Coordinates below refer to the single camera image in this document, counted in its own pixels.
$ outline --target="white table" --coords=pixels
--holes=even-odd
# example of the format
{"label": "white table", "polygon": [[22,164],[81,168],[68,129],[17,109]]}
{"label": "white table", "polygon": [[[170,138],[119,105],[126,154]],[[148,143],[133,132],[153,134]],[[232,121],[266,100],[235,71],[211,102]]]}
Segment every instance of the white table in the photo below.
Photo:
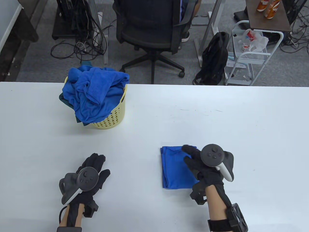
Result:
{"label": "white table", "polygon": [[306,232],[309,88],[129,85],[123,122],[83,127],[61,83],[0,83],[0,231],[55,232],[58,182],[86,157],[111,171],[83,231],[209,231],[207,205],[162,188],[159,148],[219,144],[249,232]]}

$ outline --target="white metal cart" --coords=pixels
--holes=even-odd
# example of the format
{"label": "white metal cart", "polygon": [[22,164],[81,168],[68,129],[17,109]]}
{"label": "white metal cart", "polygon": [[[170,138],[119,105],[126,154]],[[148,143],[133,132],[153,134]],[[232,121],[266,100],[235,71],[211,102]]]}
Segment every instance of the white metal cart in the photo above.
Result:
{"label": "white metal cart", "polygon": [[[261,74],[263,68],[267,64],[267,62],[270,60],[272,55],[274,54],[275,50],[279,47],[280,43],[283,40],[283,33],[281,31],[270,31],[270,30],[261,30],[261,29],[254,29],[254,31],[259,32],[261,35],[263,35],[263,32],[268,33],[277,33],[280,35],[280,39],[272,49],[271,53],[267,52],[267,49],[265,48],[261,52],[242,52],[239,47],[239,36],[243,35],[246,30],[237,29],[236,27],[241,23],[249,23],[248,20],[242,20],[236,23],[233,27],[232,34],[229,39],[229,44],[232,41],[233,46],[233,52],[229,52],[229,56],[232,56],[234,58],[234,66],[233,68],[225,67],[225,73],[227,74],[227,79],[225,80],[225,85],[228,84],[240,84],[240,85],[250,85],[252,86],[254,82],[257,80],[259,75]],[[243,73],[240,75],[234,74],[237,65],[242,64],[246,66],[246,72],[247,74],[244,75]],[[252,65],[262,65],[260,70],[258,71],[257,75],[254,76]]]}

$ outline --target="brown shelf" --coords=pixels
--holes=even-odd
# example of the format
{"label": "brown shelf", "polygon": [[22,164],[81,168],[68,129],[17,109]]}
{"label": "brown shelf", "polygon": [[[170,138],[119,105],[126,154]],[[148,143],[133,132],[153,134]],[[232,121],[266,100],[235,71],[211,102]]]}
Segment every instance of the brown shelf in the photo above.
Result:
{"label": "brown shelf", "polygon": [[290,32],[291,27],[286,16],[282,2],[279,4],[277,13],[272,19],[264,17],[265,11],[256,10],[260,0],[246,0],[248,17],[251,29]]}

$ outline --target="hand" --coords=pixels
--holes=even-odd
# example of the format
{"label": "hand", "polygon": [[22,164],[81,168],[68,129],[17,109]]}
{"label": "hand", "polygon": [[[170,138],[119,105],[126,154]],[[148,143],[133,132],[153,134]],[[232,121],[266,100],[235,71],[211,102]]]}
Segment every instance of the hand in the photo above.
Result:
{"label": "hand", "polygon": [[223,185],[222,174],[214,167],[206,166],[201,160],[201,151],[189,145],[183,145],[181,148],[184,152],[191,155],[184,158],[184,162],[195,175],[195,178],[204,182],[205,187],[210,185]]}
{"label": "hand", "polygon": [[87,205],[87,204],[89,204],[93,200],[93,196],[97,193],[97,191],[99,189],[102,189],[102,186],[103,186],[105,180],[110,175],[110,171],[108,169],[101,171],[102,165],[103,165],[104,162],[105,162],[105,156],[104,155],[98,155],[96,153],[93,153],[77,169],[76,173],[78,174],[85,167],[93,167],[100,174],[99,174],[99,179],[98,179],[98,183],[96,184],[96,186],[92,190],[90,190],[90,191],[82,192],[82,193],[78,194],[70,202],[70,204],[84,204],[84,205]]}

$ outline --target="blue towel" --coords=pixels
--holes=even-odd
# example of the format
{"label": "blue towel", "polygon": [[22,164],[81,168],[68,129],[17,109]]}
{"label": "blue towel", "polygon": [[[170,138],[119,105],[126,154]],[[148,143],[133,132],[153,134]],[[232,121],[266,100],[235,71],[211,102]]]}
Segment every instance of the blue towel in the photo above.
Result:
{"label": "blue towel", "polygon": [[82,65],[70,69],[63,97],[83,123],[101,122],[119,104],[128,83],[126,73]]}
{"label": "blue towel", "polygon": [[185,156],[190,155],[181,147],[161,148],[163,188],[192,188],[198,182],[184,162]]}

